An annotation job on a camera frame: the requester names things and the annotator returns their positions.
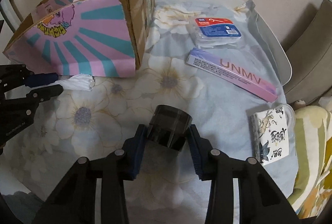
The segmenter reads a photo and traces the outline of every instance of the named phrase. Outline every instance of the pink cardboard box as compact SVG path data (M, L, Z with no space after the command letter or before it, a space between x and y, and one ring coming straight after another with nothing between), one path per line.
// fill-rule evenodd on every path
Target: pink cardboard box
M131 77L153 10L154 0L44 0L3 53L35 73Z

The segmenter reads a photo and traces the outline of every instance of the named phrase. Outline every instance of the white flower print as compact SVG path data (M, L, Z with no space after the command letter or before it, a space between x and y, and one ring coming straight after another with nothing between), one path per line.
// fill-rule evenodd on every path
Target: white flower print
M195 178L189 150L177 152L148 141L140 172L133 182L125 182L127 201L138 200L149 210L176 208L183 199L181 183Z
M204 87L196 72L197 68L181 59L150 55L148 69L136 81L135 90L155 94L151 103L153 111L160 104L185 110L186 101L197 98Z
M17 158L17 156L15 156L15 157L16 157L16 159L15 159L16 161L14 161L14 163L13 163L12 161L10 161L10 159L7 159L7 156L4 156L4 154L2 154L0 156L0 166L2 169L10 172L13 176L16 177L16 179L19 182L22 183L23 178L24 178L24 170L22 170L22 167L20 167L19 159Z
M39 154L38 138L26 134L23 137L23 144L21 153L25 160L24 170L30 171L33 180L40 181L40 173L46 173L46 164L43 156Z
M149 36L145 42L145 50L153 47L160 40L160 33L157 27L151 27L149 31Z
M95 80L95 86L101 85L103 82L110 80L110 77L99 77L99 76L95 76L93 77L93 79Z
M149 125L153 116L150 98L127 100L128 109L117 117L122 128L122 140L135 135L139 124Z
M186 25L188 19L199 16L200 11L188 11L183 6L175 4L173 6L163 6L154 12L154 23L161 29L170 30L171 33L188 34Z
M109 99L108 111L113 116L118 116L127 110L127 96L129 90L135 85L135 80L130 78L109 78L102 83L107 90Z
M90 159L115 150L121 140L121 127L109 114L109 99L104 85L91 92L72 91L61 95L55 128L61 139L71 137L75 153Z
M45 113L43 104L40 104L34 116L34 128L39 137L38 147L41 151L44 149L49 153L53 153L52 145L59 145L59 135L54 130L56 115L54 111Z

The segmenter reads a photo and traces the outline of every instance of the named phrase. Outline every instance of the clear plastic bag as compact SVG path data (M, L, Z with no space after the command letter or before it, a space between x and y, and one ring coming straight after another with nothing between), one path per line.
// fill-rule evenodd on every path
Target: clear plastic bag
M242 36L231 20L216 17L191 18L188 32L197 48L238 48Z
M318 104L325 110L332 112L332 97L321 97Z
M88 74L78 74L70 77L69 79L57 80L52 84L41 86L48 87L53 85L62 85L65 90L87 90L91 91L95 86L95 81L91 75Z

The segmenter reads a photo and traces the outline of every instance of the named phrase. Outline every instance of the floral bedsheet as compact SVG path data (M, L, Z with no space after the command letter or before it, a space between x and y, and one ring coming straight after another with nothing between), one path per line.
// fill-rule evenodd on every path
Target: floral bedsheet
M46 199L80 156L105 157L135 134L138 124L148 125L159 104L172 105L193 117L202 137L230 157L253 155L249 116L271 104L255 95L185 63L194 47L187 32L190 16L209 15L231 19L241 31L241 49L213 49L231 58L277 87L282 86L250 28L254 10L246 5L228 10L205 3L157 4L142 67L133 78L95 77L91 92L64 91L41 104L35 123L10 140L0 164L41 199ZM23 95L26 89L12 94ZM289 134L289 156L266 166L286 196L293 191L298 171L294 135ZM125 182L129 219L132 223L203 223L210 182L195 175L188 145L181 152L148 142L142 167L134 182ZM235 199L238 218L238 198ZM96 214L100 213L98 205Z

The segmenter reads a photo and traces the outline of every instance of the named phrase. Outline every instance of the pink box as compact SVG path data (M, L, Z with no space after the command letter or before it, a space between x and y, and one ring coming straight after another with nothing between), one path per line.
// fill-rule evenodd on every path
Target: pink box
M35 73L135 75L135 53L119 0L82 0L30 26L4 51Z
M223 60L206 51L197 48L192 49L187 63L221 77L268 102L274 102L278 98L276 87L271 83L230 61Z

